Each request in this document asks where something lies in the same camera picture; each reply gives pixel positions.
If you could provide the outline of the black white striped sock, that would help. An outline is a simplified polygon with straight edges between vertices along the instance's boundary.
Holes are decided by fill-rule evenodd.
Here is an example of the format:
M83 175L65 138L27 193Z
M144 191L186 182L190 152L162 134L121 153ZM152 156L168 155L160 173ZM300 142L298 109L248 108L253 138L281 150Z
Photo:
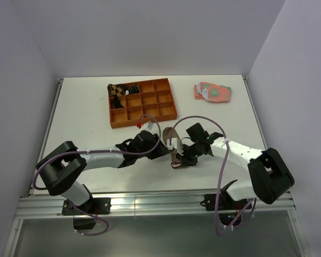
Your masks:
M126 88L125 95L138 94L140 92L138 85L132 85Z

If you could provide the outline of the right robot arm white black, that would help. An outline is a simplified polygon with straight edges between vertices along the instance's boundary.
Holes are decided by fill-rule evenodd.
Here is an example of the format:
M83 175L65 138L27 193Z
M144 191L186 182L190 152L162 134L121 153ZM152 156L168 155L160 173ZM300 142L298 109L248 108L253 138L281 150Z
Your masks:
M177 153L183 167L196 166L198 157L210 155L230 161L245 171L220 189L221 204L234 208L240 200L258 198L271 205L295 183L279 152L274 148L255 149L225 139L218 132L209 134L200 123L187 130L192 145L181 145Z

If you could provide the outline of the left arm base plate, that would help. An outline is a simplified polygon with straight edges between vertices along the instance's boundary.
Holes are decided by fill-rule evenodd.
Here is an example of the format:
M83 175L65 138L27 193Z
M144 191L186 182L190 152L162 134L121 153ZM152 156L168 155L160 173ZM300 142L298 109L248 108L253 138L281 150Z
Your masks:
M78 209L92 215L107 215L110 213L111 199L110 198L92 198L88 202L81 206L77 206ZM75 209L71 202L66 199L63 203L62 215L72 216L81 215L82 212Z

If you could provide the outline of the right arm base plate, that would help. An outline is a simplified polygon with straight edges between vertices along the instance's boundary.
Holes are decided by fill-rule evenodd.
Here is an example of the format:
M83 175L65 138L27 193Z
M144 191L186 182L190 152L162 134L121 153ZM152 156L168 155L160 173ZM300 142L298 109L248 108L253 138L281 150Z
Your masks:
M227 192L222 192L219 195L218 211L237 211L241 210L248 204L247 199L234 201ZM216 204L216 194L205 194L204 199L200 202L200 205L206 209L206 211L214 211Z

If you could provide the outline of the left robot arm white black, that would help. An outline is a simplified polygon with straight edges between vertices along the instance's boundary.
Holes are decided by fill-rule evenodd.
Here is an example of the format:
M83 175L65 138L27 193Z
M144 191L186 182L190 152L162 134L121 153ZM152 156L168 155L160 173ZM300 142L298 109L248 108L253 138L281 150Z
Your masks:
M149 160L169 154L158 134L142 130L134 138L111 148L80 151L72 141L59 145L36 166L50 195L61 195L82 214L96 208L89 189L77 178L84 171L98 168L125 168L146 157Z

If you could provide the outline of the brown sock striped cuff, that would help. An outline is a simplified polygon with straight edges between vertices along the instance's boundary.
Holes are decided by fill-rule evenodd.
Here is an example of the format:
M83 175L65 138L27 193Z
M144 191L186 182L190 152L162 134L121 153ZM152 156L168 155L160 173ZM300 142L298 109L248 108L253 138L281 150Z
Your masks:
M162 138L163 138L165 146L166 146L166 141L169 138L178 138L178 139L180 139L178 133L176 132L176 130L173 127L166 127L163 130ZM177 154L178 153L175 150L172 151L172 152L170 151L172 169L186 169L186 168L182 168L181 167L181 162L180 162L180 159L177 157Z

